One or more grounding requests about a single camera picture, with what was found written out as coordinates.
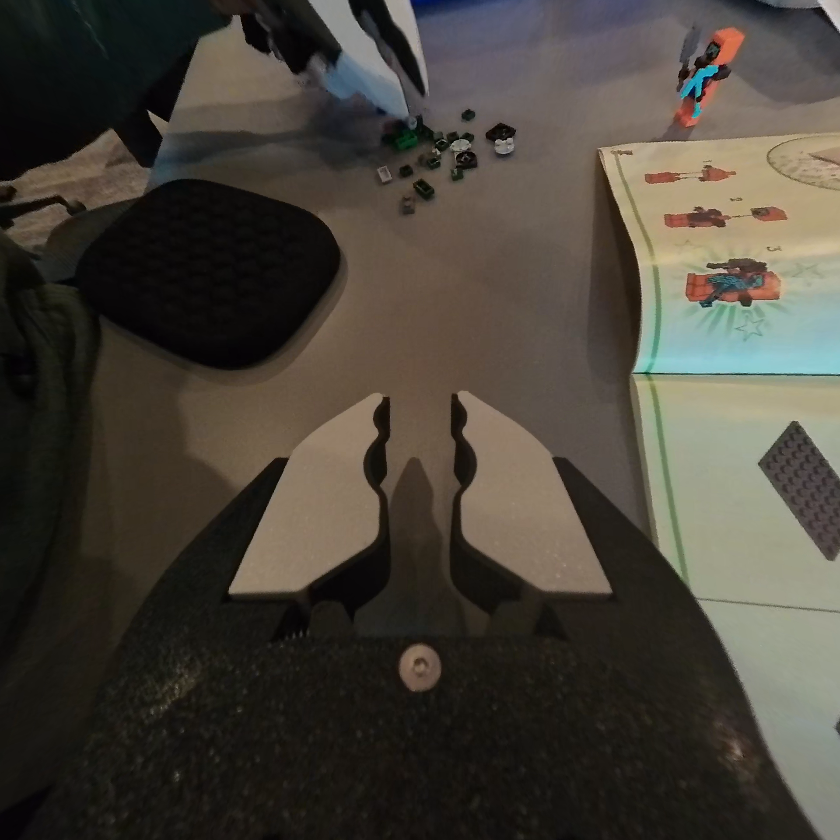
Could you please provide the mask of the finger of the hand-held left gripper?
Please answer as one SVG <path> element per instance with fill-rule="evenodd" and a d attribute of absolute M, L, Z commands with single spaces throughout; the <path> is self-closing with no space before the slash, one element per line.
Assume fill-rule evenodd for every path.
<path fill-rule="evenodd" d="M 375 40 L 395 60 L 420 98 L 428 94 L 427 67 L 413 6 L 408 1 L 369 1 Z"/>
<path fill-rule="evenodd" d="M 340 99 L 360 95 L 394 119 L 414 115 L 414 89 L 375 40 L 369 1 L 314 1 L 325 6 L 329 24 L 343 52 L 332 66 L 318 71 L 322 86 Z"/>

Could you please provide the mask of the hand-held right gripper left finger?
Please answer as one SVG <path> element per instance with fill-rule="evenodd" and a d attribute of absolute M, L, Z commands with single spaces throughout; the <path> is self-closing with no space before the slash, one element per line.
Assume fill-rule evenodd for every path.
<path fill-rule="evenodd" d="M 384 589 L 390 409 L 372 393 L 293 449 L 228 588 L 232 600 L 365 604 Z"/>

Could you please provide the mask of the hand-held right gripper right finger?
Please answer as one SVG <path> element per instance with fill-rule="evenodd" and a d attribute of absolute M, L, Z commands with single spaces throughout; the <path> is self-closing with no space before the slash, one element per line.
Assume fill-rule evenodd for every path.
<path fill-rule="evenodd" d="M 550 451 L 469 392 L 451 398 L 450 577 L 474 604 L 613 594 Z"/>

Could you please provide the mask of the pile of small toy bricks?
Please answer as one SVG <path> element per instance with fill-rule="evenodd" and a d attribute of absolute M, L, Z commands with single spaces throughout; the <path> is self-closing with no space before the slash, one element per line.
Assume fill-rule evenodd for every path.
<path fill-rule="evenodd" d="M 505 160 L 517 149 L 517 129 L 507 122 L 496 122 L 484 133 L 486 145 L 468 130 L 442 131 L 430 126 L 423 116 L 394 119 L 383 124 L 380 146 L 394 160 L 379 164 L 376 181 L 381 186 L 399 185 L 397 212 L 402 217 L 416 213 L 417 205 L 436 199 L 436 175 L 459 184 L 476 172 L 484 160 L 484 152 L 492 160 Z"/>

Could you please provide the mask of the building instruction booklet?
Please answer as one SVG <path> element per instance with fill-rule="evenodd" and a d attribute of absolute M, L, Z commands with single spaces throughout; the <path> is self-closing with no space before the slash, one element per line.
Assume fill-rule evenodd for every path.
<path fill-rule="evenodd" d="M 838 142 L 598 151 L 637 262 L 654 538 L 821 838 L 839 837 Z"/>

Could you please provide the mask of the person's left forearm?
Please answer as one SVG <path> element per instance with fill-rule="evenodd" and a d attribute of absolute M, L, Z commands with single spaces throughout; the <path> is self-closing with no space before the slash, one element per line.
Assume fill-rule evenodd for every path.
<path fill-rule="evenodd" d="M 236 2 L 2 1 L 2 181 L 114 129 Z"/>

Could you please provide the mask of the grey desk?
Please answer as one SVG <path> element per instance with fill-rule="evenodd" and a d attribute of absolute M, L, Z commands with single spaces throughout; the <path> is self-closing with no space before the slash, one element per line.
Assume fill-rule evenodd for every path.
<path fill-rule="evenodd" d="M 395 568 L 369 634 L 479 625 L 445 578 L 465 389 L 566 456 L 647 527 L 631 409 L 636 262 L 597 151 L 675 139 L 677 54 L 693 23 L 737 26 L 734 78 L 695 132 L 725 139 L 838 129 L 838 33 L 758 2 L 450 2 L 419 12 L 431 122 L 518 129 L 509 161 L 403 217 L 375 184 L 376 118 L 304 88 L 238 24 L 197 47 L 151 183 L 203 177 L 319 215 L 336 285 L 278 356 L 241 372 L 173 359 L 105 322 L 91 390 L 79 553 L 111 654 L 142 600 L 273 458 L 372 392 L 391 397 L 385 490 Z"/>

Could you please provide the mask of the black jacket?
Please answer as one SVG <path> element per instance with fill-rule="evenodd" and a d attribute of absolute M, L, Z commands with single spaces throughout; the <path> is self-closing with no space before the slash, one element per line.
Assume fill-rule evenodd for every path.
<path fill-rule="evenodd" d="M 166 123 L 172 118 L 195 47 L 181 56 L 143 95 L 139 105 L 113 131 L 136 162 L 144 169 L 154 166 L 163 140 L 151 116 Z"/>

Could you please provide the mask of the black textured pad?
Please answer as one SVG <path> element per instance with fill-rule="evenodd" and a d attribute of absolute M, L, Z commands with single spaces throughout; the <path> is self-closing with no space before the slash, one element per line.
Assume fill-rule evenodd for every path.
<path fill-rule="evenodd" d="M 181 179 L 131 204 L 80 257 L 75 285 L 105 319 L 186 361 L 246 369 L 281 350 L 340 271 L 316 215 Z"/>

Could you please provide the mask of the person's dark green jacket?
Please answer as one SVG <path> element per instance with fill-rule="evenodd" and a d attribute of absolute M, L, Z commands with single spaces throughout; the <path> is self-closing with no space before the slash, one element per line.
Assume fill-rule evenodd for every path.
<path fill-rule="evenodd" d="M 77 289 L 46 282 L 1 236 L 1 638 L 48 558 L 100 344 Z"/>

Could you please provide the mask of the orange toy brick model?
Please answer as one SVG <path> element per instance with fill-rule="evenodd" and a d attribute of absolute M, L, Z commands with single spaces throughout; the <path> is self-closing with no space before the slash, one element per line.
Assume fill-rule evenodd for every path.
<path fill-rule="evenodd" d="M 700 27 L 693 25 L 679 53 L 677 92 L 680 105 L 674 122 L 682 129 L 697 125 L 719 83 L 731 75 L 731 64 L 745 39 L 738 28 L 721 28 L 709 38 L 705 48 L 699 50 L 701 34 Z"/>

